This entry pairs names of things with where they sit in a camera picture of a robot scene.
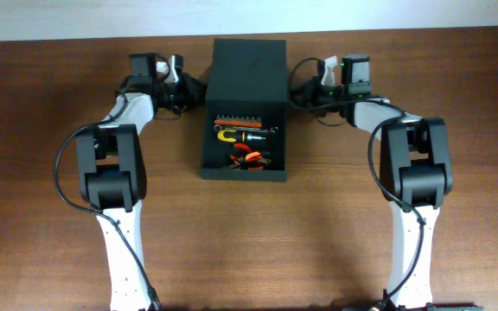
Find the silver offset ring wrench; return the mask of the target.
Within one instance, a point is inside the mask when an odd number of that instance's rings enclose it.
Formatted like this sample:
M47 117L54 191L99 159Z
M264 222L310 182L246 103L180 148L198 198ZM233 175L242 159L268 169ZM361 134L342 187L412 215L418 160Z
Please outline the silver offset ring wrench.
M223 126L219 124L215 124L213 127L214 131L219 132L221 130L240 130L240 131L249 131L249 132L257 132L257 133L276 133L279 131L278 127L271 127L268 129L262 128L252 128L252 127L239 127L239 126Z

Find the black cardboard box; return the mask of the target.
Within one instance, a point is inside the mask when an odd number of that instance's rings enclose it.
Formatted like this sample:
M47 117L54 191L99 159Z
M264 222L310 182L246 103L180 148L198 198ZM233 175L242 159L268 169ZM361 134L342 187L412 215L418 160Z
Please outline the black cardboard box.
M288 77L286 41L216 39L205 96L201 177L225 181L287 180L286 112ZM233 158L243 153L218 138L217 117L260 120L265 140L247 145L270 161L250 169Z

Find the yellow black stubby screwdriver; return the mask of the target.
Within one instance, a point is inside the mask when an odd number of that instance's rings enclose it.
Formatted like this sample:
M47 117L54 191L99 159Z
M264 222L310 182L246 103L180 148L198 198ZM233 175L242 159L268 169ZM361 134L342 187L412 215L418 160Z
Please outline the yellow black stubby screwdriver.
M217 133L217 138L226 143L249 143L266 140L266 136L260 135L259 133L240 130L220 130Z

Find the orange socket bit rail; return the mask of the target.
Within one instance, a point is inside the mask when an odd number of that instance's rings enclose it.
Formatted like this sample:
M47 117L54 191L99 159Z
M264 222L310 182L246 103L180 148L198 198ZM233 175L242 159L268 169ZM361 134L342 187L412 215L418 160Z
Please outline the orange socket bit rail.
M263 123L260 117L246 117L246 116L218 115L214 119L214 124L220 126L237 126L237 127L257 128L257 129L263 127Z

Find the small red cutting pliers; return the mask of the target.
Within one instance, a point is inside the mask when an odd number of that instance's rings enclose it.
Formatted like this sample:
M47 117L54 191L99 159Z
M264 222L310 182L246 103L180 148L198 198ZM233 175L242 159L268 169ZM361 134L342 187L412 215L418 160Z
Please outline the small red cutting pliers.
M233 156L235 157L245 156L252 152L252 148L244 143L235 143L233 145Z

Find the orange black long-nose pliers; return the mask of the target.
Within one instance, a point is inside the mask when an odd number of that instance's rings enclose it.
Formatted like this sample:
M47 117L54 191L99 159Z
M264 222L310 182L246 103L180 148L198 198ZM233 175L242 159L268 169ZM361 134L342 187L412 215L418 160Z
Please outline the orange black long-nose pliers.
M271 160L264 157L259 151L247 152L236 149L231 155L230 168L241 170L264 170L271 165Z

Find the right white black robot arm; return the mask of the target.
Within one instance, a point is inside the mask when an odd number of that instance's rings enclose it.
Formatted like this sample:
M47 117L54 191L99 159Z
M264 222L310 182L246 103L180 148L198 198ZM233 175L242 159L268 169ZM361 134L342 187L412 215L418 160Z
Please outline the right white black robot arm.
M453 185L447 128L440 117L411 114L375 94L370 59L365 54L317 60L317 74L301 86L289 86L290 104L300 111L337 112L364 130L372 148L367 162L387 200L393 219L390 277L373 310L432 310L431 251L434 226Z

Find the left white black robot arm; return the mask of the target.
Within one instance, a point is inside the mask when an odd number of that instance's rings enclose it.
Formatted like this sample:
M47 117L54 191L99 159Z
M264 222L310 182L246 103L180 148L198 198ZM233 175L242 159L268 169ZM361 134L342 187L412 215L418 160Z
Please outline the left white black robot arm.
M131 73L101 121L75 134L80 195L105 240L112 310L158 310L144 267L141 214L147 175L139 141L144 126L165 109L181 116L201 101L205 86L183 71L183 58L132 54Z

